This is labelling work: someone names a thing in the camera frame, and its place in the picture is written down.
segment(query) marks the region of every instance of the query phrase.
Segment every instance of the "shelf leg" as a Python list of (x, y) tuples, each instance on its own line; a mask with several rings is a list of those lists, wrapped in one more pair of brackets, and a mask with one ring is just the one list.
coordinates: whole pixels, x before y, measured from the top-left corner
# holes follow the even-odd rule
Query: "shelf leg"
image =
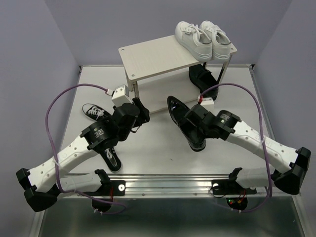
[(223, 77), (225, 75), (225, 72), (226, 72), (226, 70), (228, 68), (228, 65), (229, 65), (229, 62), (231, 61), (231, 59), (232, 59), (232, 55), (230, 55), (229, 60), (223, 64), (221, 72), (219, 73), (219, 76), (218, 76), (218, 79), (217, 79), (217, 83), (218, 84), (220, 84), (222, 82)]
[(132, 82), (132, 87), (135, 93), (135, 97), (139, 98), (139, 90), (138, 90), (138, 83), (136, 81)]
[(132, 83), (130, 82), (130, 80), (128, 79), (128, 75), (127, 75), (126, 70), (125, 70), (125, 76), (126, 76), (126, 81), (127, 81), (128, 89), (129, 89), (130, 91), (133, 91), (133, 86), (132, 86)]

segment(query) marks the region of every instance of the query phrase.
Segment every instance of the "shoe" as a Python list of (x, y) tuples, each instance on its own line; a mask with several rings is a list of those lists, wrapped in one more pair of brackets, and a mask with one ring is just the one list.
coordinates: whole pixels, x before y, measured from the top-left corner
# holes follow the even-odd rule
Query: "shoe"
[(195, 152), (202, 151), (206, 146), (206, 140), (197, 127), (184, 117), (190, 110), (189, 107), (173, 96), (168, 97), (167, 103), (171, 119), (178, 125), (191, 149)]
[[(218, 84), (212, 73), (201, 64), (189, 67), (189, 78), (190, 81), (199, 88), (200, 93)], [(216, 100), (217, 94), (218, 88), (215, 88), (205, 93), (203, 97), (211, 97), (213, 100)]]
[(198, 26), (181, 21), (176, 26), (176, 39), (200, 62), (212, 59), (212, 40)]
[(82, 111), (88, 118), (94, 121), (98, 121), (98, 119), (103, 119), (104, 116), (111, 116), (110, 113), (94, 104), (84, 104), (82, 106)]
[[(104, 117), (111, 116), (109, 112), (94, 104), (84, 104), (82, 106), (82, 111), (88, 118), (94, 121), (99, 121), (104, 119)], [(114, 147), (106, 149), (104, 152), (101, 152), (100, 155), (107, 164), (110, 171), (113, 173), (120, 171), (122, 168), (122, 163), (117, 156)]]
[(231, 53), (231, 41), (226, 33), (210, 21), (203, 21), (200, 29), (212, 40), (213, 59), (220, 62), (228, 61)]

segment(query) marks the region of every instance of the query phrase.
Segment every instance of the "wall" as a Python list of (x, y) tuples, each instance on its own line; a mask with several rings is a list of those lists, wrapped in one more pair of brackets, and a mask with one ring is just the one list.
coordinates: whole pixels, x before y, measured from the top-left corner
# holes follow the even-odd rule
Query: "wall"
[[(34, 212), (15, 172), (52, 156), (45, 112), (77, 83), (79, 69), (43, 0), (1, 1), (0, 32), (0, 236), (26, 237)], [(58, 102), (50, 117), (58, 145), (72, 97)]]
[(255, 76), (279, 142), (312, 151), (302, 186), (305, 207), (316, 226), (316, 1), (293, 0), (263, 50)]
[(118, 48), (174, 34), (179, 21), (218, 24), (254, 64), (291, 0), (45, 0), (80, 65), (122, 64)]

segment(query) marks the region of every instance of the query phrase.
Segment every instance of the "black shoe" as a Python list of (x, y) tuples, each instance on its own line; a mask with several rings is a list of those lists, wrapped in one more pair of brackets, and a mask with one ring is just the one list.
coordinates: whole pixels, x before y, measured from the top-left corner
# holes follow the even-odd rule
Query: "black shoe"
[(201, 132), (184, 117), (190, 110), (188, 106), (173, 96), (168, 97), (167, 103), (172, 120), (188, 140), (191, 149), (195, 152), (202, 151), (206, 146), (206, 140)]
[(83, 113), (94, 121), (103, 119), (105, 116), (110, 116), (110, 113), (94, 104), (84, 104), (82, 106)]
[[(218, 84), (212, 73), (208, 69), (205, 69), (202, 64), (189, 67), (189, 78), (199, 88), (200, 93)], [(213, 100), (216, 100), (217, 94), (218, 88), (207, 92), (203, 97), (212, 97)]]
[[(99, 121), (104, 117), (111, 116), (109, 112), (94, 104), (84, 104), (82, 106), (82, 111), (88, 118), (94, 121)], [(106, 149), (104, 152), (101, 152), (100, 155), (110, 171), (118, 172), (122, 168), (122, 163), (120, 162), (114, 147)]]

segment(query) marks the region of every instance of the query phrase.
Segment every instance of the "white shoe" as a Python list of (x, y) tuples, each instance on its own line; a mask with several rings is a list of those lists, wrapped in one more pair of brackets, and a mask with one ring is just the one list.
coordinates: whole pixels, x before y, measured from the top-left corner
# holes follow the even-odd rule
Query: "white shoe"
[(200, 28), (212, 39), (213, 59), (221, 62), (228, 61), (231, 53), (231, 41), (226, 33), (210, 21), (203, 21)]
[(212, 40), (198, 26), (181, 21), (176, 26), (176, 39), (200, 62), (212, 59)]

